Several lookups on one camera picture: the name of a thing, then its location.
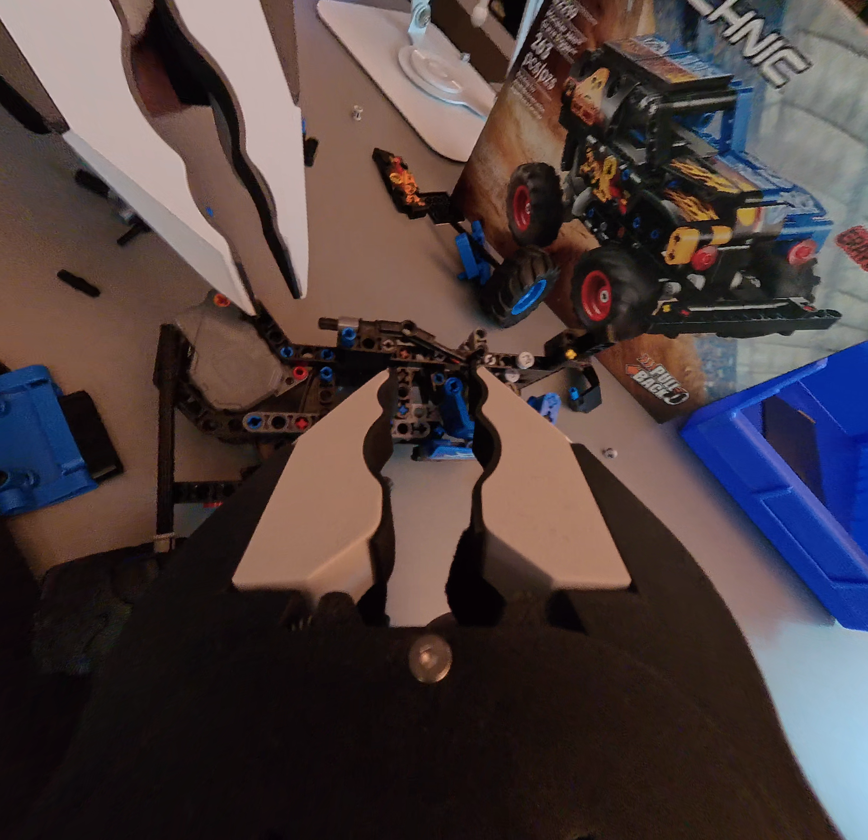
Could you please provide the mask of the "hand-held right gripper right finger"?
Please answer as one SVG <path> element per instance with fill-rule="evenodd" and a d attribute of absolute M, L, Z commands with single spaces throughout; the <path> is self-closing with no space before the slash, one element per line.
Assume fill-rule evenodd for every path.
<path fill-rule="evenodd" d="M 621 591 L 632 579 L 569 438 L 486 368 L 474 372 L 472 528 L 504 599 Z"/>

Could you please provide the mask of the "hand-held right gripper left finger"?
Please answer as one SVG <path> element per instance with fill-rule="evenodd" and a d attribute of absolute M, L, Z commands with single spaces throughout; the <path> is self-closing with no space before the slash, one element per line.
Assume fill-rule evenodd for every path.
<path fill-rule="evenodd" d="M 241 591 L 362 599 L 395 563 L 391 490 L 396 377 L 385 369 L 302 434 L 234 574 Z"/>

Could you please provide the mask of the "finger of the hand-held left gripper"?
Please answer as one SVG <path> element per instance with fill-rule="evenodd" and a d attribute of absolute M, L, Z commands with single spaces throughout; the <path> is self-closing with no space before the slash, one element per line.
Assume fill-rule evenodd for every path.
<path fill-rule="evenodd" d="M 309 236 L 302 113 L 259 0 L 165 0 L 165 35 L 220 115 L 233 173 L 252 199 L 289 292 L 303 298 Z"/>
<path fill-rule="evenodd" d="M 214 289 L 254 313 L 229 243 L 132 87 L 132 38 L 113 0 L 1 0 L 2 21 L 97 176 Z"/>

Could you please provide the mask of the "black panel with orange print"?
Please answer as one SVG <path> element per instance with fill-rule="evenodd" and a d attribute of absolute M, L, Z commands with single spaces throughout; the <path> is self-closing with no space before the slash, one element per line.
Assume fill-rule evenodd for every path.
<path fill-rule="evenodd" d="M 419 194 L 417 181 L 407 162 L 400 156 L 376 147 L 372 158 L 396 210 L 410 219 L 425 217 L 428 205 Z"/>

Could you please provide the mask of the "toy truck chassis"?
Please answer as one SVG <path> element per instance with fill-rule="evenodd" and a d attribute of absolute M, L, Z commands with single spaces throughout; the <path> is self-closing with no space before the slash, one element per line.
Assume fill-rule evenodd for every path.
<path fill-rule="evenodd" d="M 396 374 L 392 439 L 420 461 L 472 458 L 471 370 L 483 367 L 516 394 L 570 367 L 591 364 L 593 338 L 565 330 L 541 356 L 493 350 L 473 329 L 456 346 L 410 320 L 321 317 L 328 344 L 294 342 L 262 304 L 250 316 L 220 292 L 180 313 L 175 407 L 203 434 L 227 444 L 295 442 L 384 369 Z M 556 423 L 566 394 L 528 403 Z"/>

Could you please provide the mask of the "grey desk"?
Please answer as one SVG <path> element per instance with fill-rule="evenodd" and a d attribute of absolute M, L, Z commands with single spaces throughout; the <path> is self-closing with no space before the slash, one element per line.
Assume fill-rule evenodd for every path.
<path fill-rule="evenodd" d="M 307 170 L 309 287 L 296 301 L 269 261 L 245 261 L 255 291 L 291 339 L 325 341 L 321 316 L 410 319 L 447 344 L 483 326 L 457 281 L 445 229 L 399 216 L 371 161 L 407 158 L 427 190 L 461 169 L 428 150 L 320 22 L 319 0 L 294 0 L 301 103 L 320 140 Z M 406 0 L 346 0 L 402 9 Z M 363 108 L 354 121 L 353 106 Z M 139 545 L 156 522 L 160 325 L 208 285 L 154 234 L 115 244 L 104 202 L 74 183 L 75 158 L 2 113 L 2 361 L 42 364 L 64 391 L 85 390 L 125 467 L 80 498 L 11 519 L 30 568 Z M 99 298 L 57 279 L 65 269 Z M 793 751 L 845 838 L 866 838 L 866 633 L 842 628 L 680 439 L 604 369 L 602 406 L 558 426 L 593 452 L 703 567 L 739 623 Z M 603 457 L 613 447 L 618 457 Z"/>

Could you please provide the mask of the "white document stand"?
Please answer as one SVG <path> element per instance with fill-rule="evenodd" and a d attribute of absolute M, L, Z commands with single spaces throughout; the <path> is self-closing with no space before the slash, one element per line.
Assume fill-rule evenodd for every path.
<path fill-rule="evenodd" d="M 465 163 L 542 0 L 320 0 L 320 21 L 434 152 Z"/>

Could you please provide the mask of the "black arch piece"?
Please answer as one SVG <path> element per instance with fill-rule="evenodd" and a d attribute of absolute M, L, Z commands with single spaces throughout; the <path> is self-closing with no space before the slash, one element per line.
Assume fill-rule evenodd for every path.
<path fill-rule="evenodd" d="M 587 414 L 602 403 L 599 377 L 593 366 L 567 369 L 567 405 L 571 411 Z"/>

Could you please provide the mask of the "black square plate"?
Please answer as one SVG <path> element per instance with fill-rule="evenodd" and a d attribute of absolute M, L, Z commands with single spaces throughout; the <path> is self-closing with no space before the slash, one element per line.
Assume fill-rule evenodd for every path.
<path fill-rule="evenodd" d="M 415 199 L 416 203 L 411 204 L 407 212 L 409 219 L 427 217 L 436 226 L 450 226 L 458 231 L 462 230 L 465 216 L 449 193 L 419 192 Z"/>

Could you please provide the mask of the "blue storage bin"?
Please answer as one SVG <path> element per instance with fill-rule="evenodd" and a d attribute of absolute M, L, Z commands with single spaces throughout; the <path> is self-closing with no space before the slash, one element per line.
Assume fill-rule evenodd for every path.
<path fill-rule="evenodd" d="M 867 344 L 715 401 L 680 429 L 824 608 L 867 630 Z"/>

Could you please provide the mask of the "blue body panel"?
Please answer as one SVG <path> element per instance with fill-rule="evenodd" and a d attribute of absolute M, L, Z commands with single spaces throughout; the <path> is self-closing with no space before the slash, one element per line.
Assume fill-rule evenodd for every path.
<path fill-rule="evenodd" d="M 124 465 L 93 399 L 65 394 L 49 369 L 1 374 L 1 515 L 28 514 L 95 490 Z"/>

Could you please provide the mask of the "toy truck set box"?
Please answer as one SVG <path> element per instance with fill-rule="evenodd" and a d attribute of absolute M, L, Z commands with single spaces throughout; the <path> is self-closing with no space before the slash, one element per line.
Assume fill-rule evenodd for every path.
<path fill-rule="evenodd" d="M 542 0 L 455 187 L 657 422 L 866 340 L 865 0 Z"/>

